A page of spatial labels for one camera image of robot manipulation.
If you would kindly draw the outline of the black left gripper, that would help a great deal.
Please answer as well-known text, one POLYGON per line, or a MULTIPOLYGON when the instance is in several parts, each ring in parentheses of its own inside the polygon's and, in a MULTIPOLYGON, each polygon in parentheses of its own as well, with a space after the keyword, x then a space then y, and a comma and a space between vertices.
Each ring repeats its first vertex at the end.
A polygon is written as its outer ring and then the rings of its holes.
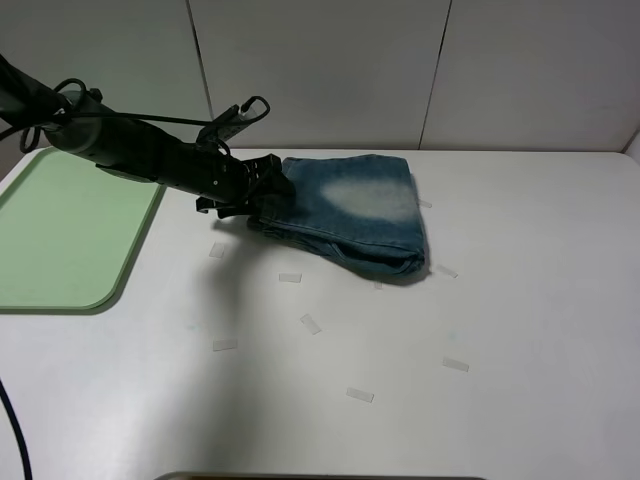
POLYGON ((184 190, 201 196, 196 199, 196 211, 214 211, 219 219, 257 215, 259 208, 247 203, 249 198, 295 195, 281 159, 273 154, 241 161, 220 150, 187 143, 184 169, 184 190))

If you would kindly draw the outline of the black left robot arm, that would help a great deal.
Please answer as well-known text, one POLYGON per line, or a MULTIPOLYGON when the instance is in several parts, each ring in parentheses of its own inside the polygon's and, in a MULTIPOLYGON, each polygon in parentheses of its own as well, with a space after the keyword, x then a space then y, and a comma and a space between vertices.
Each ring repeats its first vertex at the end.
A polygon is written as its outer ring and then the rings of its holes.
POLYGON ((295 195, 279 157, 239 160, 227 145, 262 120, 251 108, 265 102, 252 96, 210 121, 122 113, 77 78, 50 88, 1 62, 1 118, 9 126, 1 136, 19 134, 22 153, 46 138, 110 175, 193 194, 198 212, 214 211, 221 219, 256 215, 266 200, 295 195))

